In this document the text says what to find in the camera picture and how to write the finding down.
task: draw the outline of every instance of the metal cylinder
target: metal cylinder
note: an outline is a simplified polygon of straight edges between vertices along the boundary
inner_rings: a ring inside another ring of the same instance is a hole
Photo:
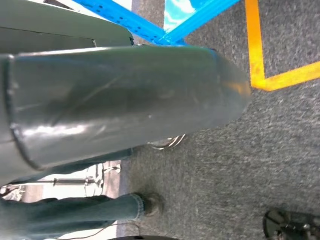
[[[40,170],[225,125],[251,95],[245,74],[200,47],[20,54],[8,77],[10,126]]]

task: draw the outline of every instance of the blue shelving rack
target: blue shelving rack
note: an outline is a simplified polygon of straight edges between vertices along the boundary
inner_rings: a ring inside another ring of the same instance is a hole
[[[240,0],[166,0],[164,28],[112,0],[73,0],[155,45],[181,46],[183,38]]]

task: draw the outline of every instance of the person's leg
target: person's leg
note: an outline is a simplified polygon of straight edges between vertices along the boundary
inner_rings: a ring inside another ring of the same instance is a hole
[[[0,223],[8,223],[2,227],[10,233],[30,239],[58,238],[66,233],[107,227],[117,220],[136,220],[145,213],[150,216],[155,212],[153,209],[158,209],[158,204],[154,198],[137,194],[116,199],[94,196],[35,203],[2,201]]]

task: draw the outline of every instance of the cable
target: cable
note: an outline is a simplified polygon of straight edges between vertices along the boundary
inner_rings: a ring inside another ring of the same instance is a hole
[[[100,233],[103,232],[104,230],[106,230],[107,228],[109,228],[109,227],[121,226],[121,225],[131,225],[131,226],[134,226],[134,227],[137,228],[137,231],[139,232],[139,236],[141,236],[140,227],[138,226],[138,225],[137,225],[137,224],[134,224],[134,223],[117,223],[117,224],[113,224],[113,225],[104,227],[104,228],[103,228],[101,230],[99,230],[97,233],[94,233],[94,234],[90,235],[90,236],[86,236],[86,237],[74,237],[74,238],[56,238],[56,240],[83,240],[83,239],[88,239],[88,238],[92,238],[92,237],[95,237],[95,236],[97,236],[98,234],[100,234]]]

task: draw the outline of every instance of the foot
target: foot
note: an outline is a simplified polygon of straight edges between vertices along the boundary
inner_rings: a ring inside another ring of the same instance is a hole
[[[164,210],[164,203],[162,197],[156,193],[143,195],[141,198],[144,202],[144,216],[153,217],[161,215]]]

